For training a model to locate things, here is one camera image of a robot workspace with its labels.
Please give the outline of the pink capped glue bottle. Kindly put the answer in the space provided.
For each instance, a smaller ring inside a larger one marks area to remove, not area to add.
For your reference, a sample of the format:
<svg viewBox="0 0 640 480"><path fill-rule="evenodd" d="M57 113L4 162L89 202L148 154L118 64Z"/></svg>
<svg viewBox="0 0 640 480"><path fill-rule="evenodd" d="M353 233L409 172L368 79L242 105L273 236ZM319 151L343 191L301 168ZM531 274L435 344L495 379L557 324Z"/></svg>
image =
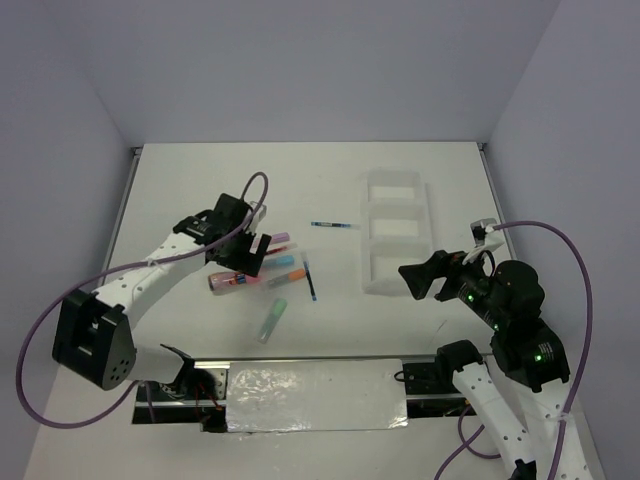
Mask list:
<svg viewBox="0 0 640 480"><path fill-rule="evenodd" d="M239 272L218 272L207 277L207 284L214 295L225 295L237 288L258 284L260 277L253 277Z"/></svg>

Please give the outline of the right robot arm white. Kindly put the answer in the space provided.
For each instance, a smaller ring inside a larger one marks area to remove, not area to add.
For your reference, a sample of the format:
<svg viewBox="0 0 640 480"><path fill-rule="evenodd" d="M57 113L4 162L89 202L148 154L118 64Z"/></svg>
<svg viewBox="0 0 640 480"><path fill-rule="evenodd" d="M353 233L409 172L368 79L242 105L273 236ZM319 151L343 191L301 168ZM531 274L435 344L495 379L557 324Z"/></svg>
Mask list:
<svg viewBox="0 0 640 480"><path fill-rule="evenodd" d="M541 318L545 293L536 271L488 251L469 261L465 253L435 252L422 264L401 266L414 299L436 280L435 300L459 300L490 327L498 370L511 382L521 411L515 413L469 340L440 347L436 383L466 397L496 445L510 479L590 479L592 473L573 416L565 411L571 373L560 338Z"/></svg>

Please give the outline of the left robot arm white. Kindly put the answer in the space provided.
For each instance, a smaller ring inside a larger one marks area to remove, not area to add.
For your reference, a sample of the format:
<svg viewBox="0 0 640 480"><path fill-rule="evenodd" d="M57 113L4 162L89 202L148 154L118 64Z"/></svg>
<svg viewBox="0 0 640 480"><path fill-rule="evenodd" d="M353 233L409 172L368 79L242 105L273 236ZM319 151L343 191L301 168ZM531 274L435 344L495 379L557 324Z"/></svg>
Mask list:
<svg viewBox="0 0 640 480"><path fill-rule="evenodd" d="M73 290L61 304L53 359L105 391L126 380L151 381L175 399L189 396L200 374L194 359L166 344L137 346L133 331L173 287L209 262L256 275L271 241L256 233L266 211L221 194L213 209L178 222L140 267L91 292Z"/></svg>

